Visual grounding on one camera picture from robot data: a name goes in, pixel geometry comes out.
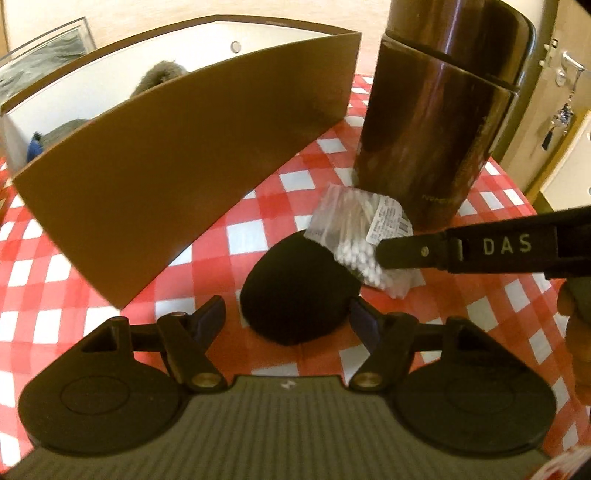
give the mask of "brown box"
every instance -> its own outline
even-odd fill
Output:
[[[264,43],[283,35],[287,42],[252,47],[250,53],[212,62],[99,111],[23,164],[35,122],[49,128],[53,121],[55,128],[63,120],[91,118],[84,114],[104,108],[99,105],[102,95],[105,105],[120,95],[112,82],[122,66],[144,58],[130,56],[130,48],[139,46],[148,52],[142,55],[152,54],[154,48],[162,50],[159,41],[193,35],[193,30],[182,30],[195,27],[209,29],[206,35],[229,31],[218,35],[228,56],[232,53],[226,40],[239,41],[247,49],[253,38]],[[241,31],[246,32],[243,38]],[[192,38],[183,40],[183,54],[190,50],[187,42],[191,48],[209,48],[193,45]],[[307,22],[214,16],[96,50],[2,107],[14,184],[80,273],[113,305],[124,307],[228,209],[346,114],[360,38],[353,31]],[[145,49],[146,41],[152,42],[152,50]],[[174,55],[172,51],[169,58],[153,63],[178,61]],[[107,78],[95,78],[96,69],[108,74],[111,67],[115,70]],[[134,78],[139,81],[143,73]],[[76,75],[89,80],[80,82]],[[120,84],[129,89],[137,81],[128,77]],[[96,86],[96,81],[103,83]],[[107,98],[111,90],[115,100]],[[38,95],[51,92],[58,98],[40,101]],[[62,110],[51,109],[52,102],[70,102],[70,118],[59,119],[55,112]],[[86,110],[84,102],[90,105]]]

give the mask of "blue object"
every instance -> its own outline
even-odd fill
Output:
[[[29,148],[27,149],[27,163],[43,153],[43,147],[41,146],[40,140],[41,135],[38,133],[33,134],[33,138],[31,139],[31,143],[29,143]]]

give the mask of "ribbed gray surface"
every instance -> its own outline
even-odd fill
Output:
[[[70,458],[36,449],[9,480],[387,479],[522,480],[547,458],[459,458],[417,440],[373,395],[338,377],[239,377],[191,400],[182,419],[136,450]]]

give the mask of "framed picture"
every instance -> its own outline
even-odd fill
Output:
[[[96,50],[86,17],[54,28],[0,59],[0,105],[45,75]]]

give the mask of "black ball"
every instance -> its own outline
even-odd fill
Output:
[[[327,335],[343,323],[361,282],[325,247],[294,233],[254,266],[240,295],[251,328],[280,345]]]

